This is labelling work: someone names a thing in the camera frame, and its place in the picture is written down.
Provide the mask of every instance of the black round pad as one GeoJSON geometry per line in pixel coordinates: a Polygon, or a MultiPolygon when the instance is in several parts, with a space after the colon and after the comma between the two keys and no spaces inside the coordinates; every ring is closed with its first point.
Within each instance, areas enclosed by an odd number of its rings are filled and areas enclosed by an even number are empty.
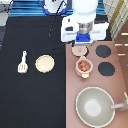
{"type": "Polygon", "coordinates": [[[99,45],[96,48],[96,54],[102,58],[106,58],[111,55],[111,49],[106,45],[99,45]]]}
{"type": "Polygon", "coordinates": [[[100,74],[103,76],[112,76],[115,72],[114,66],[109,62],[102,62],[98,66],[100,74]]]}

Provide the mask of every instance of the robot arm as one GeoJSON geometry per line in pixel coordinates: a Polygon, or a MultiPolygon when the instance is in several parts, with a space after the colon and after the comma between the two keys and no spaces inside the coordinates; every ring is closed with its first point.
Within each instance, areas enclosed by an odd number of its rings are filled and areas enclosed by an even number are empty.
{"type": "Polygon", "coordinates": [[[92,44],[104,40],[109,24],[94,24],[98,0],[72,0],[73,14],[63,18],[61,41],[75,40],[75,44],[92,44]]]}

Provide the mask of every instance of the blue floor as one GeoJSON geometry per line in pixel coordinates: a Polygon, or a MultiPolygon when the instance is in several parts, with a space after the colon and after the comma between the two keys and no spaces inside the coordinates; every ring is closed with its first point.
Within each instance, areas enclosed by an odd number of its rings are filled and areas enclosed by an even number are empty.
{"type": "MultiPolygon", "coordinates": [[[[43,12],[43,0],[14,0],[10,16],[46,16],[43,12]]],[[[72,14],[72,9],[68,9],[65,15],[72,14]]],[[[96,13],[106,15],[103,0],[99,0],[96,13]]]]}

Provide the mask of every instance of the cable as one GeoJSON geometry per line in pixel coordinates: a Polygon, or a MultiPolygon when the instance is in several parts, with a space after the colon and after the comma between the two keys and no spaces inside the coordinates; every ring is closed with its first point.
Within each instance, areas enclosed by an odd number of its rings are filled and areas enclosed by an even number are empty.
{"type": "Polygon", "coordinates": [[[9,10],[11,10],[10,5],[11,5],[12,2],[13,2],[13,0],[11,0],[11,2],[9,3],[9,6],[8,6],[8,10],[7,10],[8,16],[9,16],[9,10]]]}
{"type": "Polygon", "coordinates": [[[53,21],[52,21],[50,30],[49,30],[49,40],[48,40],[48,43],[49,43],[49,47],[50,47],[51,50],[56,50],[56,49],[60,48],[61,46],[67,44],[67,42],[66,42],[66,43],[63,43],[63,44],[61,44],[61,45],[55,47],[55,48],[51,48],[51,45],[50,45],[50,37],[51,37],[52,28],[53,28],[55,19],[56,19],[56,17],[57,17],[57,14],[58,14],[58,12],[59,12],[59,10],[60,10],[60,7],[62,6],[63,2],[64,2],[64,1],[62,1],[61,4],[60,4],[60,6],[59,6],[59,8],[58,8],[58,10],[57,10],[57,12],[56,12],[56,15],[55,15],[55,17],[54,17],[54,19],[53,19],[53,21]]]}
{"type": "Polygon", "coordinates": [[[0,1],[0,3],[4,6],[4,10],[3,11],[1,11],[0,13],[2,13],[2,12],[5,12],[6,11],[6,7],[5,7],[5,5],[0,1]]]}

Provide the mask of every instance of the bowl with food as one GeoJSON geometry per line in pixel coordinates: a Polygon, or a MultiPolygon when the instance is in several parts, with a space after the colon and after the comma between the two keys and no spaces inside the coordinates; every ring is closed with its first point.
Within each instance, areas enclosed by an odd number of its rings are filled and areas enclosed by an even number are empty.
{"type": "Polygon", "coordinates": [[[82,78],[88,78],[92,69],[92,62],[88,60],[85,56],[81,56],[79,60],[76,62],[75,71],[77,75],[81,76],[82,78]]]}

